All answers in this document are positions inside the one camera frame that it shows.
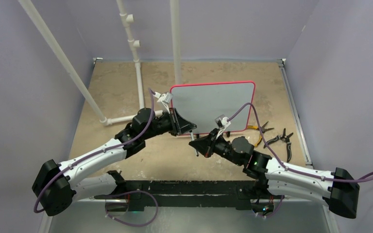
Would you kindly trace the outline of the black silver marker pen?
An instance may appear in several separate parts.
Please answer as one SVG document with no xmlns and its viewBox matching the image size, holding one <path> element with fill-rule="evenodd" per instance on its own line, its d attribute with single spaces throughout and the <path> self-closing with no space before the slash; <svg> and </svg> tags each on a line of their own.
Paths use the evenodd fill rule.
<svg viewBox="0 0 373 233">
<path fill-rule="evenodd" d="M 198 152 L 198 150 L 196 149 L 196 147 L 195 147 L 195 143 L 194 143 L 194 141 L 195 141 L 195 136 L 194 136 L 193 131 L 190 131 L 189 134 L 190 134 L 190 138 L 191 138 L 190 143 L 192 143 L 191 147 L 193 147 L 193 149 L 194 149 L 194 151 L 195 151 L 195 155 L 196 155 L 196 157 L 199 157 L 199 152 Z"/>
</svg>

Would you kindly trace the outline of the whiteboard with pink frame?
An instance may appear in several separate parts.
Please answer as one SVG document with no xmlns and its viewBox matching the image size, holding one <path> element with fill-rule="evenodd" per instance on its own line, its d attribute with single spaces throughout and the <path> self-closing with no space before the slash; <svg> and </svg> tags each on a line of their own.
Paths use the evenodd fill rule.
<svg viewBox="0 0 373 233">
<path fill-rule="evenodd" d="M 253 81 L 174 85 L 171 106 L 186 120 L 197 125 L 194 134 L 207 134 L 217 127 L 221 115 L 232 117 L 244 104 L 252 102 Z"/>
</svg>

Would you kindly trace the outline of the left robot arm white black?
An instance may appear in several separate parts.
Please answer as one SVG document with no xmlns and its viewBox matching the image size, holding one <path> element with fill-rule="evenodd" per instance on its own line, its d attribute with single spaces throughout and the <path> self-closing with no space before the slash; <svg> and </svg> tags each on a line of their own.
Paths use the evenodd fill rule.
<svg viewBox="0 0 373 233">
<path fill-rule="evenodd" d="M 156 116 L 151 108 L 142 108 L 123 130 L 100 147 L 77 158 L 42 164 L 32 185 L 37 199 L 34 212 L 55 216 L 67 209 L 83 194 L 82 181 L 94 172 L 125 160 L 146 146 L 146 140 L 169 133 L 180 136 L 197 125 L 182 117 L 176 108 Z"/>
</svg>

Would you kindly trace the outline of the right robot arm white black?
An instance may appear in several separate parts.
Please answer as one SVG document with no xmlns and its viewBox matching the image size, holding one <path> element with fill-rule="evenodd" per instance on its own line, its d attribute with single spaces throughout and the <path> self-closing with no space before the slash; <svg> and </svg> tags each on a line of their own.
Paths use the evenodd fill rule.
<svg viewBox="0 0 373 233">
<path fill-rule="evenodd" d="M 243 173 L 258 180 L 253 184 L 258 197 L 291 196 L 320 203 L 341 217 L 355 219 L 357 216 L 360 186 L 343 168 L 324 171 L 280 163 L 256 151 L 243 136 L 226 141 L 217 129 L 190 141 L 189 145 L 206 158 L 216 154 L 241 166 Z"/>
</svg>

